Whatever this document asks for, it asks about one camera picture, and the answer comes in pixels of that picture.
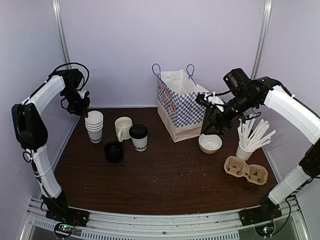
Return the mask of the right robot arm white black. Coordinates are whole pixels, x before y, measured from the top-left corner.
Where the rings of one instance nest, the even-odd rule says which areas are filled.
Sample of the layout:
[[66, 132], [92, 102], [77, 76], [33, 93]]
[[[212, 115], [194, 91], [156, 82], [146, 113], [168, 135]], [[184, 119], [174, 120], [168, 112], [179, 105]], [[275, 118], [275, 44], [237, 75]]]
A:
[[250, 79], [241, 68], [231, 70], [223, 78], [233, 98], [225, 104], [215, 103], [214, 94], [198, 94], [196, 102], [211, 110], [205, 135], [224, 135], [232, 128], [232, 121], [250, 108], [266, 106], [295, 126], [311, 143], [298, 166], [278, 183], [256, 210], [259, 220], [268, 220], [278, 205], [320, 175], [320, 117], [294, 97], [279, 81], [267, 76]]

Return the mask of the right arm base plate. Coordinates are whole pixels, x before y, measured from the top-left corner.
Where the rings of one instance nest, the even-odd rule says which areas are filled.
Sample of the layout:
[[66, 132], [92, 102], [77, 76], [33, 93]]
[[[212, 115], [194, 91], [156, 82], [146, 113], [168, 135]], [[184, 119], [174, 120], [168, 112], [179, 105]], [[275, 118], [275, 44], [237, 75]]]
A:
[[279, 208], [266, 212], [261, 206], [254, 208], [244, 208], [238, 212], [242, 226], [256, 225], [262, 222], [271, 221], [282, 216]]

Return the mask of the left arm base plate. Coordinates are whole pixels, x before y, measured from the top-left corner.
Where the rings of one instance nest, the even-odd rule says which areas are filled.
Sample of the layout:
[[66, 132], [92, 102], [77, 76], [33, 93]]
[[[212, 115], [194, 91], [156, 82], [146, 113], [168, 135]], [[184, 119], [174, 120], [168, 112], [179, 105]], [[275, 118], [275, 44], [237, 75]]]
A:
[[86, 227], [90, 213], [86, 210], [70, 208], [68, 212], [61, 209], [50, 209], [45, 214], [46, 218], [70, 226]]

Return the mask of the black plastic cup lid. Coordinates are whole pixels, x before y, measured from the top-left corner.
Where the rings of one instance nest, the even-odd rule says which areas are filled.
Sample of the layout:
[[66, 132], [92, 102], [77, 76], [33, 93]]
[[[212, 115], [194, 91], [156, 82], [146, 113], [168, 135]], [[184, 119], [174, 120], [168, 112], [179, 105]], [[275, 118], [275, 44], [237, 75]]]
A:
[[148, 128], [143, 124], [134, 124], [129, 129], [129, 135], [133, 139], [143, 139], [149, 134]]

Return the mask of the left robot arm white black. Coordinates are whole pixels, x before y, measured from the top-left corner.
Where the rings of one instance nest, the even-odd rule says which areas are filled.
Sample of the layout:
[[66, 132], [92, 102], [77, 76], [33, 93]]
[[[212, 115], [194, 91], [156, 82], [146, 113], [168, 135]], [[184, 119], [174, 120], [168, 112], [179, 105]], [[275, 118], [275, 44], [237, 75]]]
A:
[[11, 108], [15, 137], [23, 149], [22, 157], [32, 166], [47, 211], [61, 222], [69, 221], [72, 211], [49, 162], [49, 134], [41, 115], [56, 95], [60, 95], [68, 103], [65, 110], [69, 114], [87, 117], [90, 92], [84, 87], [88, 80], [89, 77], [77, 68], [62, 69], [58, 66], [30, 96]]

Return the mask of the white paper coffee cup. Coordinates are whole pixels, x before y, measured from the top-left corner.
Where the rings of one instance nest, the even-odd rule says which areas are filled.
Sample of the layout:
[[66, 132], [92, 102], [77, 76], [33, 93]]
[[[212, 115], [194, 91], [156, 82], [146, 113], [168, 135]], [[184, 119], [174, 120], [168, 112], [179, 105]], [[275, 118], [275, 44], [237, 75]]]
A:
[[148, 137], [144, 137], [144, 138], [131, 138], [134, 149], [138, 152], [143, 152], [147, 149], [148, 146]]

